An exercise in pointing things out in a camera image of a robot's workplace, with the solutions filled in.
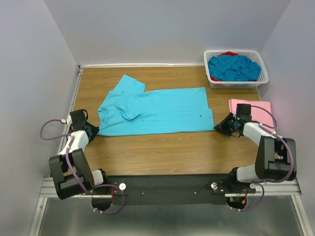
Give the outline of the light blue t shirt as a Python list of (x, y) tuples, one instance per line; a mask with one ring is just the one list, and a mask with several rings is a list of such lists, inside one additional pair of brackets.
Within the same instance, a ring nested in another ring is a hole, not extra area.
[(97, 113), (100, 136), (203, 132), (214, 129), (207, 92), (201, 88), (145, 91), (124, 75), (108, 92)]

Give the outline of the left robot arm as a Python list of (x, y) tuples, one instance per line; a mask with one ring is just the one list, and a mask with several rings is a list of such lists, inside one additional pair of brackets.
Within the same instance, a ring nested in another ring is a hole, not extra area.
[(98, 128), (86, 121), (71, 124), (63, 150), (49, 159), (51, 177), (61, 200), (91, 190), (98, 194), (108, 191), (109, 182), (105, 171), (92, 171), (84, 154), (85, 147), (97, 133)]

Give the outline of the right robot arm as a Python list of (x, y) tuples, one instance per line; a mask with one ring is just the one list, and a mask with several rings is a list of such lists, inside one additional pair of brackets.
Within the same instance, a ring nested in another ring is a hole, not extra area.
[(230, 113), (214, 130), (226, 136), (236, 132), (258, 145), (255, 163), (233, 168), (222, 182), (229, 191), (236, 193), (250, 184), (295, 180), (296, 143), (293, 139), (267, 130), (262, 123), (252, 120), (251, 115)]

